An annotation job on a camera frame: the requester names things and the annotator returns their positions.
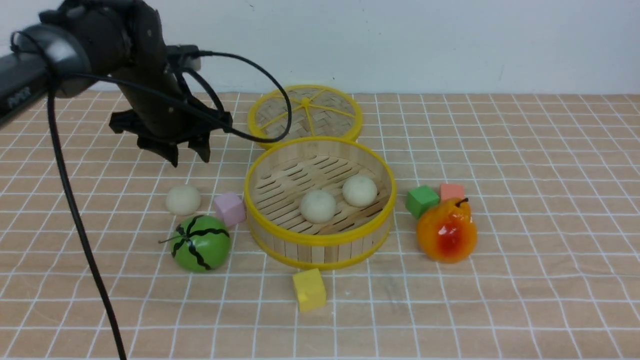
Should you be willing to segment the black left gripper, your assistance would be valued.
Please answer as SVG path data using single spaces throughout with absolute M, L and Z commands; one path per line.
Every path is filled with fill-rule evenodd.
M 172 71 L 133 67 L 114 71 L 111 77 L 131 108 L 114 112 L 110 116 L 110 129 L 114 133 L 137 135 L 140 150 L 164 158 L 173 167 L 178 166 L 178 146 L 182 143 L 204 163 L 209 163 L 211 132 L 233 127 L 230 112 L 208 84 L 204 87 L 216 108 L 193 96 L 185 78 L 175 76 Z

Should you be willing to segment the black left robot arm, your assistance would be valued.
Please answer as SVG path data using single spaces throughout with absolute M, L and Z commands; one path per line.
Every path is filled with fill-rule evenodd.
M 183 78 L 199 70 L 199 48 L 167 45 L 159 12 L 142 0 L 65 0 L 14 32 L 10 50 L 1 57 L 2 128 L 45 98 L 55 81 L 54 98 L 70 99 L 112 80 L 130 109 L 114 112 L 110 129 L 136 135 L 138 148 L 174 167 L 179 144 L 208 162 L 211 132 L 233 129 L 221 102 L 204 105 Z

